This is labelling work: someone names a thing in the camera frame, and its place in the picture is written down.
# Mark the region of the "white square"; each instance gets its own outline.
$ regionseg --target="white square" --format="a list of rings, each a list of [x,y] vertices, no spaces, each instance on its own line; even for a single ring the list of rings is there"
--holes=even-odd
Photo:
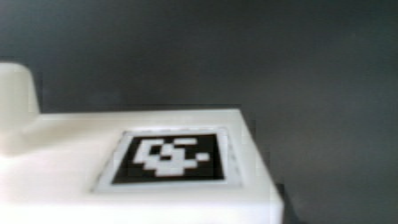
[[[178,160],[174,152],[181,152],[183,160]],[[151,188],[240,187],[235,158],[228,130],[222,127],[126,131],[94,192],[130,192]]]

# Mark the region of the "white box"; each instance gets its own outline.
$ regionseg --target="white box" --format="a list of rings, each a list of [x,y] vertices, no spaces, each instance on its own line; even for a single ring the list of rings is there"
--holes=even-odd
[[[0,223],[281,223],[283,201],[236,109],[41,115],[34,89],[14,92],[32,86],[14,64],[0,64],[5,82],[0,99],[13,109],[2,107],[0,113]],[[217,136],[213,151],[204,135]],[[164,151],[149,155],[142,139],[151,136],[158,145],[146,144]],[[135,158],[139,150],[144,157]],[[176,155],[164,162],[162,152]],[[128,173],[119,185],[117,169]]]

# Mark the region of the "dark gray background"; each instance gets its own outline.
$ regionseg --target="dark gray background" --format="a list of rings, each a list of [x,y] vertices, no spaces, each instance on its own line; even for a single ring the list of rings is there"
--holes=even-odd
[[[44,113],[242,109],[286,223],[398,223],[396,41],[395,0],[0,0]]]

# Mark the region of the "white object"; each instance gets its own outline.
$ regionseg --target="white object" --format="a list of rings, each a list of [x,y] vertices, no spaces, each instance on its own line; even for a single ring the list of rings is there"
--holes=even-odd
[[[126,131],[208,128],[228,133],[240,185],[92,191]],[[192,139],[176,141],[196,144]],[[176,148],[164,146],[164,153]],[[192,162],[210,159],[199,153]],[[7,224],[281,223],[283,201],[240,111],[39,114],[29,70],[0,63],[0,211]]]

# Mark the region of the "white surface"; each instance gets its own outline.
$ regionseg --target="white surface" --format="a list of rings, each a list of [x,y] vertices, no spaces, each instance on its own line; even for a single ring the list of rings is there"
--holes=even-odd
[[[283,202],[238,110],[37,115],[32,91],[13,86],[30,86],[29,72],[0,64],[0,223],[281,223]],[[242,187],[94,193],[123,132],[204,127],[228,130]]]

